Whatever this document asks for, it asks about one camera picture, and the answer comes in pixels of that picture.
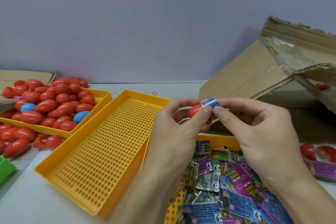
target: fingernail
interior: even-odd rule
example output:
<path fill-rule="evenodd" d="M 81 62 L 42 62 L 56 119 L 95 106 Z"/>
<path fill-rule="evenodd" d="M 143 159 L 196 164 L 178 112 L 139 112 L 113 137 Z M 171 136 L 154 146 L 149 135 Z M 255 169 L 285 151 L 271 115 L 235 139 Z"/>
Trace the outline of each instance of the fingernail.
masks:
<path fill-rule="evenodd" d="M 224 111 L 224 108 L 221 106 L 215 106 L 215 108 L 213 108 L 213 113 L 218 117 L 222 114 L 222 112 Z"/>
<path fill-rule="evenodd" d="M 206 105 L 202 108 L 203 111 L 205 111 L 207 114 L 211 114 L 212 107 L 210 105 Z"/>

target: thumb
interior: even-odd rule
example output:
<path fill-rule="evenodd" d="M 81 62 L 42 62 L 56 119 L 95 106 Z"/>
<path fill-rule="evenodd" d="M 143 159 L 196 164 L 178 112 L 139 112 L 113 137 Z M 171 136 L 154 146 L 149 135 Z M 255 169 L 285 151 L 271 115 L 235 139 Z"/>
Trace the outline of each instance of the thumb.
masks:
<path fill-rule="evenodd" d="M 215 106 L 212 112 L 234 136 L 238 135 L 246 126 L 237 116 L 221 106 Z"/>
<path fill-rule="evenodd" d="M 212 107 L 206 105 L 199 109 L 195 115 L 185 123 L 185 126 L 188 126 L 190 130 L 199 133 L 201 128 L 207 123 L 212 112 Z"/>

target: wall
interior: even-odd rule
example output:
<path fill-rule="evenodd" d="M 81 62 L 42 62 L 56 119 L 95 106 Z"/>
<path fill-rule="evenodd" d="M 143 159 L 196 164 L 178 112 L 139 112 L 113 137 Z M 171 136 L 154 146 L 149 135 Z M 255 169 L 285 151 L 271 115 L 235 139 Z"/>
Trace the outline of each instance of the wall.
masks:
<path fill-rule="evenodd" d="M 0 0 L 0 66 L 90 82 L 205 80 L 268 15 L 336 33 L 335 0 Z"/>

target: pile of red eggs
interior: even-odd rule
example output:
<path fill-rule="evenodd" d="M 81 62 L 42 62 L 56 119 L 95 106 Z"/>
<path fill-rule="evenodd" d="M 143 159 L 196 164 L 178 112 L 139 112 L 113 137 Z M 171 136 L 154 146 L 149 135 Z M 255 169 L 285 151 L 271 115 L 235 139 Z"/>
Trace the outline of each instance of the pile of red eggs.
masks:
<path fill-rule="evenodd" d="M 94 108 L 95 98 L 89 91 L 82 89 L 87 86 L 85 80 L 68 77 L 61 77 L 45 85 L 39 80 L 16 81 L 14 88 L 6 87 L 3 90 L 2 96 L 22 96 L 22 99 L 15 103 L 16 109 L 4 112 L 2 117 L 71 131 L 77 125 L 72 114 Z M 35 109 L 21 113 L 21 107 L 27 103 L 35 104 Z"/>
<path fill-rule="evenodd" d="M 16 158 L 26 152 L 30 144 L 37 149 L 56 149 L 63 142 L 61 136 L 39 136 L 30 128 L 17 128 L 11 124 L 0 125 L 0 154 L 4 158 Z"/>

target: yellow basket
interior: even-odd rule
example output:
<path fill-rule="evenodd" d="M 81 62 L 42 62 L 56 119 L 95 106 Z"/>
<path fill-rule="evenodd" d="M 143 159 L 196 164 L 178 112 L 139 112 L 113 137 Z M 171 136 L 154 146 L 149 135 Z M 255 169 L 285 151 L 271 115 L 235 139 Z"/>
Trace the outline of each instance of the yellow basket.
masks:
<path fill-rule="evenodd" d="M 237 139 L 233 136 L 218 136 L 218 135 L 198 135 L 197 141 L 210 141 L 210 149 L 216 149 L 222 146 L 226 146 L 229 150 L 240 151 L 240 146 Z M 174 201 L 171 202 L 167 209 L 166 219 L 164 224 L 175 224 L 176 217 L 178 214 L 178 206 L 182 205 L 184 196 L 186 195 L 185 190 L 177 195 Z"/>
<path fill-rule="evenodd" d="M 124 90 L 34 171 L 89 214 L 105 218 L 138 170 L 155 114 L 169 102 Z"/>
<path fill-rule="evenodd" d="M 48 128 L 48 127 L 44 127 L 44 126 L 40 126 L 36 124 L 28 124 L 28 123 L 24 123 L 18 120 L 1 118 L 1 115 L 3 112 L 10 110 L 10 109 L 14 109 L 15 105 L 12 105 L 10 108 L 0 113 L 0 121 L 2 123 L 12 124 L 17 127 L 31 128 L 32 130 L 39 132 L 39 133 L 43 133 L 43 134 L 48 134 L 48 135 L 53 135 L 53 136 L 59 135 L 63 138 L 69 138 L 73 133 L 75 133 L 79 128 L 81 128 L 87 121 L 89 121 L 95 114 L 97 114 L 101 109 L 103 109 L 108 103 L 112 101 L 111 92 L 109 91 L 93 90 L 93 89 L 83 89 L 83 90 L 87 90 L 91 92 L 91 94 L 96 99 L 96 105 L 92 109 L 92 111 L 89 112 L 89 114 L 70 132 L 60 130 L 60 129 L 55 129 L 55 128 Z"/>

